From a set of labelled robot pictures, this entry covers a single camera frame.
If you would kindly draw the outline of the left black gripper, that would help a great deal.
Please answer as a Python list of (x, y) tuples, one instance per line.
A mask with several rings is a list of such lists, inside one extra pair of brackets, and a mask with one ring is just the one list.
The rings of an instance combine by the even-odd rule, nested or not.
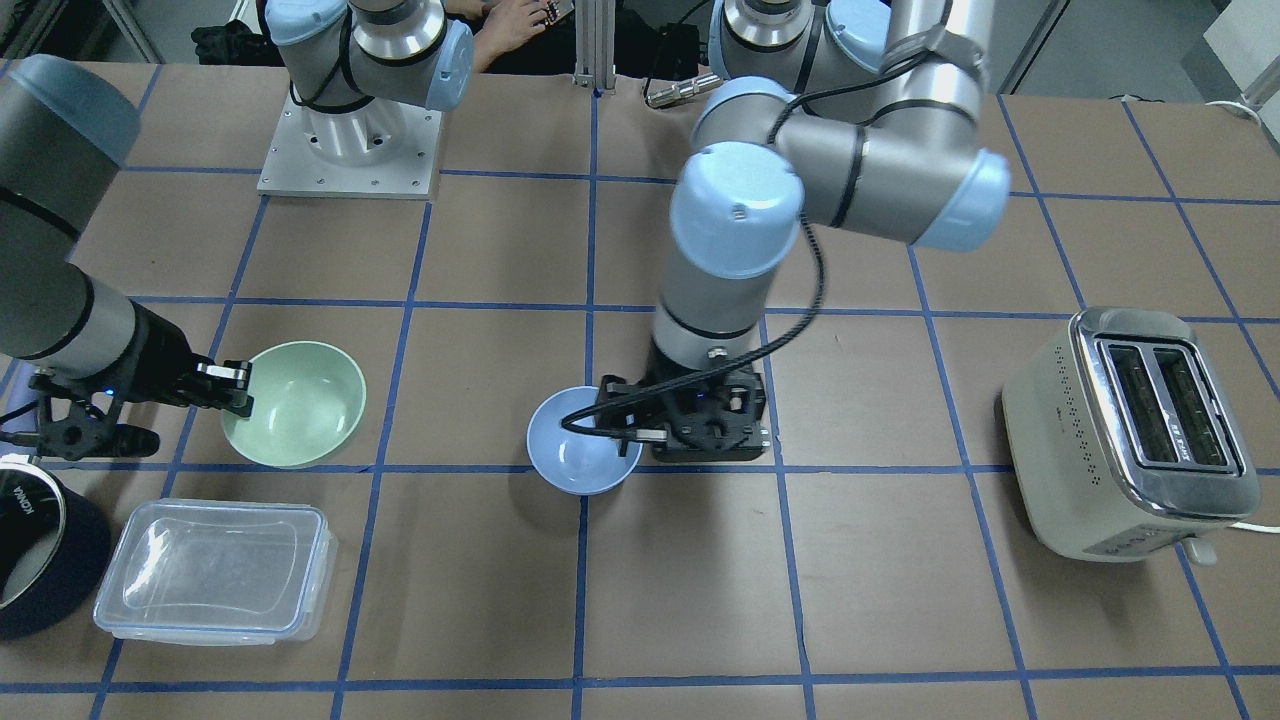
[(771, 443), (764, 382), (750, 365), (663, 392), (604, 374), (596, 404), (614, 401), (596, 413), (596, 429), (608, 430), (618, 451), (650, 446), (657, 462), (748, 462)]

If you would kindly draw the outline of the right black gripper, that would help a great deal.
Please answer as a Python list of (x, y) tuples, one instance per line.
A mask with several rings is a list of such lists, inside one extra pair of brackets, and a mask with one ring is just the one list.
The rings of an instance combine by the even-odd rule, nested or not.
[(31, 377), (38, 455), (69, 461), (155, 455), (160, 448), (156, 432), (120, 421), (127, 402), (252, 415), (251, 361), (216, 364), (192, 351), (180, 328), (142, 305), (131, 306), (133, 334), (124, 354), (100, 373), (100, 389), (79, 382), (60, 386), (51, 372)]

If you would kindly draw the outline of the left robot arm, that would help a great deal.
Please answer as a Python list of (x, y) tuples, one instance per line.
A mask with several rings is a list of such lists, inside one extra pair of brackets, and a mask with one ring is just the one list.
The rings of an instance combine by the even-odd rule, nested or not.
[(627, 457), (745, 461), (767, 445), (753, 365), (817, 316), (818, 225), (968, 252), (1005, 214), (978, 143), (992, 1), (719, 1), (707, 100), (669, 205), (644, 378), (603, 377), (563, 429)]

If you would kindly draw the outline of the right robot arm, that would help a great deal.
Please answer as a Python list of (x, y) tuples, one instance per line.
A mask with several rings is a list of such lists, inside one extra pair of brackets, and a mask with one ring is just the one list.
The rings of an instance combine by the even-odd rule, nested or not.
[(3, 442), (35, 456), (147, 457), (155, 432), (127, 404), (248, 418), (252, 364), (196, 354), (169, 320), (70, 260), (140, 135), (113, 85), (60, 56), (26, 58), (3, 78), (3, 352), (31, 365), (29, 397), (4, 413), (32, 427)]

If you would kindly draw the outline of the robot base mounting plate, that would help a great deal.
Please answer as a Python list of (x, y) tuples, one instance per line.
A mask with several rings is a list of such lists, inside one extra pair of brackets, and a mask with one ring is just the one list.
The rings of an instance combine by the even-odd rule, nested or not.
[(274, 197), (428, 201), (445, 115), (375, 99), (346, 114), (284, 101), (257, 191)]

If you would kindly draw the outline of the person's hand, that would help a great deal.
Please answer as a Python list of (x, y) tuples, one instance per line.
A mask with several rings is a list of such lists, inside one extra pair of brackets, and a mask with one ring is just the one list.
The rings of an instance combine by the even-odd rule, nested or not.
[(550, 1), (449, 1), (474, 32), (472, 72), (558, 76), (573, 69), (573, 44), (554, 31)]

